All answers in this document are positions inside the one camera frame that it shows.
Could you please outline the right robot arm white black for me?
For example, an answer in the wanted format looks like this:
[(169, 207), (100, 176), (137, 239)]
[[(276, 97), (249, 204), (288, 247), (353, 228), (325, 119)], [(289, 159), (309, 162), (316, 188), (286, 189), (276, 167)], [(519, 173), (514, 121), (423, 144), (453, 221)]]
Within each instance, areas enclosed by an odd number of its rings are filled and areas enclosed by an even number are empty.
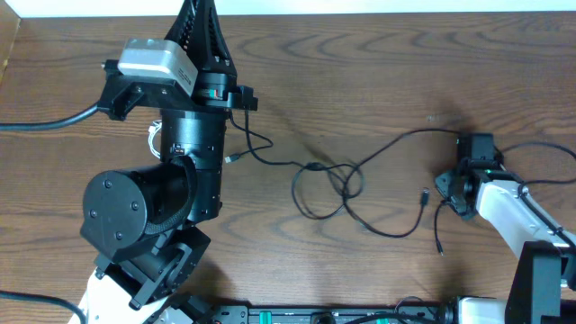
[(517, 257), (506, 300), (457, 297), (440, 308), (440, 323), (573, 323), (575, 303), (562, 289), (575, 288), (575, 236), (542, 208), (530, 182), (504, 167), (489, 133), (458, 136), (456, 166), (435, 179), (442, 204), (463, 220), (480, 216)]

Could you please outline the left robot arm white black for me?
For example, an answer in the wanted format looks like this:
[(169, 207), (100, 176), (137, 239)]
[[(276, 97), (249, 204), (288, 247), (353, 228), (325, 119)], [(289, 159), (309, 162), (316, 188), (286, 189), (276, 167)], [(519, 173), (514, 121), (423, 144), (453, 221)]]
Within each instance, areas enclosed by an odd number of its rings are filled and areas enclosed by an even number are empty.
[(131, 39), (104, 65), (97, 108), (114, 121), (159, 110), (154, 166), (96, 175), (83, 197), (81, 236), (97, 250), (79, 303), (81, 323), (211, 323), (218, 308), (180, 286), (209, 246), (199, 229), (221, 203), (227, 121), (254, 111), (239, 85), (212, 1), (186, 1), (162, 39)]

